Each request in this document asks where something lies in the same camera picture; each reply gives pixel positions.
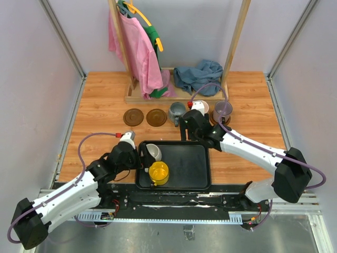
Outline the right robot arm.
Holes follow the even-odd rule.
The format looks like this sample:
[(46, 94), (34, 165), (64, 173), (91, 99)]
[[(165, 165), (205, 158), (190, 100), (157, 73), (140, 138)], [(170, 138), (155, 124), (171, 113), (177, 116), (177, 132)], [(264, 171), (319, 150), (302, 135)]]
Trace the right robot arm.
[(204, 114), (193, 109), (180, 119), (181, 136), (220, 152), (237, 155), (271, 174), (258, 182), (248, 182), (239, 196), (239, 206), (250, 211), (258, 202), (281, 198), (297, 203), (312, 179), (302, 152), (296, 148), (285, 151), (253, 141), (228, 126), (212, 125)]

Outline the white speckled mug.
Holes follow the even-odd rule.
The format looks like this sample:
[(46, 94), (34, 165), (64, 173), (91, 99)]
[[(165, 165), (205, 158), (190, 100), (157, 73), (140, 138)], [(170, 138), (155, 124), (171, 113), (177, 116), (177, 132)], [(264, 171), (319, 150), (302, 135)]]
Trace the white speckled mug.
[[(146, 145), (149, 152), (151, 153), (151, 155), (155, 158), (156, 161), (161, 161), (162, 160), (162, 153), (161, 150), (158, 146), (150, 143)], [(145, 172), (148, 173), (149, 172), (149, 168), (144, 168)]]

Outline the purple glass mug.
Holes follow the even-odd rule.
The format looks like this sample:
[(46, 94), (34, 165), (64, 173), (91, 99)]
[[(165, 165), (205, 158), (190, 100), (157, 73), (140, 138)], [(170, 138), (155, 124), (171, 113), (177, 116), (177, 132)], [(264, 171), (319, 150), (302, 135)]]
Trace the purple glass mug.
[(229, 102), (225, 102), (225, 101), (218, 101), (215, 106), (214, 106), (214, 110), (213, 110), (213, 118), (216, 120), (220, 118), (220, 115), (222, 115), (222, 117), (226, 117), (226, 119), (228, 117), (231, 116), (231, 113), (233, 112), (233, 107)]

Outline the yellow clothes hanger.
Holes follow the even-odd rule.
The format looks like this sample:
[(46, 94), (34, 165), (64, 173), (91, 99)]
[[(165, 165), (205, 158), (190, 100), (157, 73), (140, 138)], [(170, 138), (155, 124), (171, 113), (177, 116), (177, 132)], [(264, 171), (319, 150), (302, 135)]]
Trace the yellow clothes hanger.
[[(148, 26), (152, 26), (151, 22), (146, 18), (146, 16), (138, 8), (136, 8), (133, 5), (133, 1), (130, 1), (129, 3), (124, 2), (124, 4), (126, 4), (128, 6), (128, 8), (130, 8), (132, 10), (132, 13), (138, 14), (145, 21), (145, 23)], [(157, 45), (157, 47), (158, 47), (158, 49), (159, 49), (160, 52), (164, 51), (163, 44), (162, 44), (161, 39), (159, 37), (156, 38), (155, 44)]]

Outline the black plastic tray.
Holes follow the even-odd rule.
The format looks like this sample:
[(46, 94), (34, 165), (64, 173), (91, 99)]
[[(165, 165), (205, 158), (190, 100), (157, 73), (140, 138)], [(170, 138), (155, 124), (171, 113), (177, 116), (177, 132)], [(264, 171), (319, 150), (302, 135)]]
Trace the black plastic tray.
[(151, 187), (150, 176), (137, 170), (135, 184), (142, 190), (206, 190), (211, 185), (209, 150), (196, 141), (143, 141), (154, 144), (162, 153), (170, 175), (163, 186)]

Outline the blue crumpled cloth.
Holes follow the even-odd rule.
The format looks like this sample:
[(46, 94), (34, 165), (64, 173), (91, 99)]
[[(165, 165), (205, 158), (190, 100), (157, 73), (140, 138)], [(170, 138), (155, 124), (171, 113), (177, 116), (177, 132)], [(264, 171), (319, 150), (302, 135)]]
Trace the blue crumpled cloth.
[(215, 61), (201, 60), (196, 67), (179, 66), (173, 70), (175, 86), (192, 95), (204, 85), (220, 85), (223, 74), (222, 66)]

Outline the green garment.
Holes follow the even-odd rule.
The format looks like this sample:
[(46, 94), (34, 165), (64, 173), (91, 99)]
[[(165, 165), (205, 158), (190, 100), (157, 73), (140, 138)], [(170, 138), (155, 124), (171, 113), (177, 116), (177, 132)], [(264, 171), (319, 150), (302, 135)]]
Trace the green garment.
[(169, 91), (170, 73), (162, 70), (158, 52), (164, 51), (160, 36), (150, 20), (131, 3), (118, 1), (122, 31), (130, 51), (133, 76), (144, 99), (158, 99)]

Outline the brown wooden coaster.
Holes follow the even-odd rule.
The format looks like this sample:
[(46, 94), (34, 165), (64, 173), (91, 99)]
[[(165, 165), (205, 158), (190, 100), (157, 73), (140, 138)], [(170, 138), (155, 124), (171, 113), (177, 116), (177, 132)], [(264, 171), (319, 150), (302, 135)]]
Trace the brown wooden coaster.
[[(231, 121), (231, 117), (228, 117), (227, 119), (226, 119), (226, 117), (222, 117), (222, 124), (223, 124), (223, 125), (228, 125), (228, 124), (230, 123), (230, 121)], [(215, 119), (213, 118), (213, 114), (212, 114), (212, 113), (210, 114), (210, 122), (211, 122), (213, 125), (219, 123), (219, 122), (218, 122), (218, 119), (215, 120)]]
[(130, 127), (140, 125), (144, 120), (144, 114), (140, 109), (132, 108), (127, 110), (123, 115), (123, 121)]
[(146, 115), (147, 123), (152, 127), (160, 127), (167, 120), (166, 113), (161, 109), (152, 109)]

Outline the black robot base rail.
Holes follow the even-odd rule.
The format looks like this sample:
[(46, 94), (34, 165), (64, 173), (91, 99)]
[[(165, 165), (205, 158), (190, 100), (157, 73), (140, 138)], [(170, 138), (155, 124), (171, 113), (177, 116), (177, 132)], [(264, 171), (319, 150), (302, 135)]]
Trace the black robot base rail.
[(87, 209), (102, 211), (99, 221), (226, 222), (231, 213), (245, 217), (239, 223), (256, 223), (271, 210), (268, 197), (251, 202), (243, 184), (213, 184), (206, 190), (140, 189), (135, 184), (108, 184), (106, 191), (81, 193), (55, 205), (59, 216), (77, 216)]

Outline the pink mug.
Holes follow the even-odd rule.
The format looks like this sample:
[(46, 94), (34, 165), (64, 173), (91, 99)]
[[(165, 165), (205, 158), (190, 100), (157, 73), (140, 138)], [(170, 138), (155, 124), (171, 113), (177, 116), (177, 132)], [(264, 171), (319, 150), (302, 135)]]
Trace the pink mug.
[(209, 105), (207, 102), (200, 100), (200, 102), (204, 105), (204, 113), (208, 113), (209, 112)]

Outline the wooden clothes rack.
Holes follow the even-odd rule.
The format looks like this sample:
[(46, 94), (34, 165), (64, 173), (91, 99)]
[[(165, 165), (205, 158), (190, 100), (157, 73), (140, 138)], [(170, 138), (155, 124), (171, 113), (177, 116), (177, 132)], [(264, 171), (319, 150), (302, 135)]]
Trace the wooden clothes rack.
[[(226, 80), (232, 65), (234, 54), (240, 39), (241, 31), (247, 16), (247, 12), (250, 7), (250, 3), (251, 3), (250, 1), (243, 1), (241, 4), (230, 48), (226, 57), (226, 62), (221, 77), (221, 87), (225, 90), (225, 94), (218, 94), (213, 97), (204, 97), (201, 95), (197, 95), (196, 96), (197, 99), (205, 100), (208, 103), (215, 103), (218, 100), (229, 97)], [(119, 11), (117, 9), (116, 1), (108, 1), (108, 5), (111, 12), (110, 17), (113, 21), (113, 26), (115, 27), (116, 30), (116, 36), (120, 44), (122, 63), (125, 67), (126, 74), (128, 77), (124, 97), (125, 102), (128, 104), (169, 104), (174, 101), (187, 102), (191, 98), (191, 96), (188, 95), (186, 92), (179, 90), (178, 88), (174, 89), (177, 94), (176, 97), (162, 97), (160, 99), (151, 99), (151, 100), (145, 100), (141, 97), (140, 89), (138, 88), (138, 81), (134, 79), (131, 72), (131, 64), (128, 59), (127, 49), (125, 47), (125, 41), (121, 30), (121, 22), (119, 19), (118, 14)]]

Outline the pink shirt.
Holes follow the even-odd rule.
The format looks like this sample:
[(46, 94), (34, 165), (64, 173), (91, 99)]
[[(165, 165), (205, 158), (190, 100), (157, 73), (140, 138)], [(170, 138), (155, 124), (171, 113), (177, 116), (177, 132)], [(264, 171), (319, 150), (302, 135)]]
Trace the pink shirt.
[(119, 16), (132, 75), (139, 81), (142, 97), (175, 97), (170, 72), (161, 70), (158, 63), (154, 48), (159, 37), (156, 29), (153, 26), (143, 27), (130, 12), (122, 11)]

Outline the grey mug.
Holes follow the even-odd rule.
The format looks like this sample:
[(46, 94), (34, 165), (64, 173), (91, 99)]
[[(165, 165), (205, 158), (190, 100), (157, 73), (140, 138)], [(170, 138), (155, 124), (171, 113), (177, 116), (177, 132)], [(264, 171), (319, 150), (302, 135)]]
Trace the grey mug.
[(181, 102), (174, 102), (171, 104), (168, 110), (168, 119), (175, 127), (178, 127), (180, 117), (182, 117), (186, 112), (186, 107)]

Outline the yellow mug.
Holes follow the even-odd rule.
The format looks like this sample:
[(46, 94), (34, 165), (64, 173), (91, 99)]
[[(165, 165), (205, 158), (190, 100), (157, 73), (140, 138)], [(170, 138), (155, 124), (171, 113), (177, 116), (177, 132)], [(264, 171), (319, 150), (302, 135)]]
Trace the yellow mug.
[(163, 161), (154, 162), (148, 170), (150, 179), (152, 181), (151, 185), (162, 186), (165, 185), (170, 176), (170, 170), (168, 165)]

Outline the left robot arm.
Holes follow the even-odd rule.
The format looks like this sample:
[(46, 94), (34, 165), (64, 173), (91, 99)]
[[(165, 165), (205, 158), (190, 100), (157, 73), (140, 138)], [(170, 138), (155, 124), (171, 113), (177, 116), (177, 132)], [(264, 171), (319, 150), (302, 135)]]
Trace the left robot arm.
[(17, 243), (30, 250), (71, 217), (97, 206), (108, 208), (113, 202), (108, 183), (119, 173), (148, 168), (161, 158), (161, 151), (147, 144), (135, 148), (121, 141), (110, 153), (85, 166), (84, 171), (62, 187), (33, 201), (21, 200), (9, 230), (15, 231)]

